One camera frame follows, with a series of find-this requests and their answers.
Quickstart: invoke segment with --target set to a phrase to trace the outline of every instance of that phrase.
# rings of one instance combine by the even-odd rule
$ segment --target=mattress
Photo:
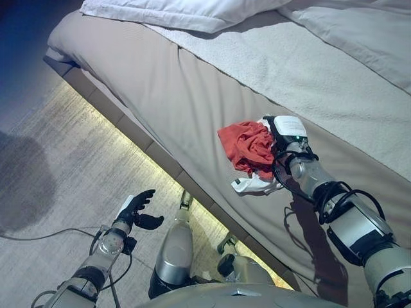
[[[231,188],[244,174],[233,170],[216,131],[265,114],[292,114],[289,110],[141,24],[73,12],[55,28],[49,46],[49,56],[72,60],[104,83],[228,215],[321,297],[352,307],[371,305],[362,270],[329,242],[310,204],[286,190],[239,196]],[[299,117],[323,166],[373,194],[398,243],[409,248],[410,182]],[[301,289],[310,292],[304,284]]]

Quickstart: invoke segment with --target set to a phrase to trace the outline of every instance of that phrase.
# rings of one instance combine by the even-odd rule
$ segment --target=robot forearm
[[[364,267],[376,307],[410,304],[411,254],[396,244],[380,204],[369,193],[336,181],[322,168],[298,118],[266,119],[277,141],[278,155],[290,154],[284,160],[287,173],[314,203],[320,224],[328,224],[329,238],[347,261]],[[366,206],[360,194],[372,200],[379,214]]]
[[[141,228],[155,229],[161,225],[164,218],[154,218],[138,214],[144,204],[150,202],[154,190],[145,191],[138,196],[129,196],[114,220],[112,226],[99,241],[98,245],[77,269],[74,275],[65,281],[56,294],[45,304],[45,308],[91,308],[95,307],[98,293],[109,276],[112,265],[123,249],[129,254],[134,249],[136,241],[128,237],[135,223]]]

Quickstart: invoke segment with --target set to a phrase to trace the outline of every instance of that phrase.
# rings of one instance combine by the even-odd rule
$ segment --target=sticker
[[[133,200],[133,198],[134,196],[132,194],[127,197],[126,201],[124,201],[123,205],[121,206],[121,209],[118,211],[116,218],[120,215],[122,210],[128,207],[128,205],[130,204],[131,200]]]
[[[274,118],[274,124],[282,136],[307,137],[307,131],[298,117],[279,115]]]

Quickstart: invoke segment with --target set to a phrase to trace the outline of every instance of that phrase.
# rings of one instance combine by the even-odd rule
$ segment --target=red cloth
[[[225,153],[236,170],[248,174],[257,169],[260,178],[272,179],[272,134],[261,123],[246,121],[218,131]]]

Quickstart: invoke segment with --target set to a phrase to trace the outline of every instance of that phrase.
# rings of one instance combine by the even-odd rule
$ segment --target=pillow
[[[80,12],[168,28],[214,33],[291,0],[85,0]]]

